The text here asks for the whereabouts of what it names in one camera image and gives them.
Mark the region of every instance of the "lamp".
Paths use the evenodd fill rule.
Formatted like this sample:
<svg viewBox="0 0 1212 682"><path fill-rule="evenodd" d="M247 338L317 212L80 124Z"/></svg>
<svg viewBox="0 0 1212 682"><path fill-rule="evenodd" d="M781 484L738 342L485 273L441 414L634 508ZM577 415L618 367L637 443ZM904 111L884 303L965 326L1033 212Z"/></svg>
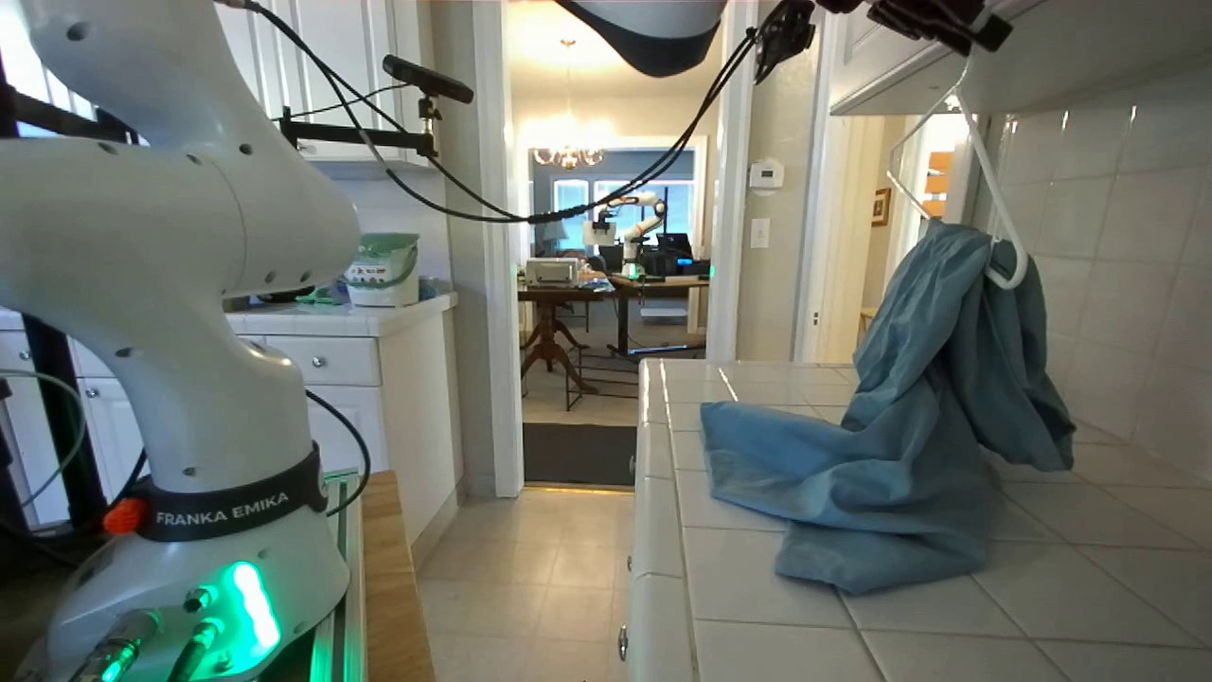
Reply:
<svg viewBox="0 0 1212 682"><path fill-rule="evenodd" d="M603 146L596 140L603 140L607 124L583 124L577 116L574 91L567 91L567 66L574 66L577 38L562 38L562 50L566 50L566 62L562 62L566 112L543 124L543 145L529 146L529 158L537 167L600 167Z"/></svg>

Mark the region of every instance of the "blue towel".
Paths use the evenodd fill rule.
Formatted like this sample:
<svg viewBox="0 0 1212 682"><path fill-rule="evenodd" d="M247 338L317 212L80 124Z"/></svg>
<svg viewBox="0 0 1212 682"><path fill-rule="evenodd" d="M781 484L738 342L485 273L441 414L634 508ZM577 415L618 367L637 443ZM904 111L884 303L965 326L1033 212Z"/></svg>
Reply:
<svg viewBox="0 0 1212 682"><path fill-rule="evenodd" d="M706 402L714 496L791 522L777 571L849 594L974 571L989 557L997 476L981 446L1072 467L1072 422L1047 374L1047 299L984 282L1011 251L933 223L897 265L858 352L840 423Z"/></svg>

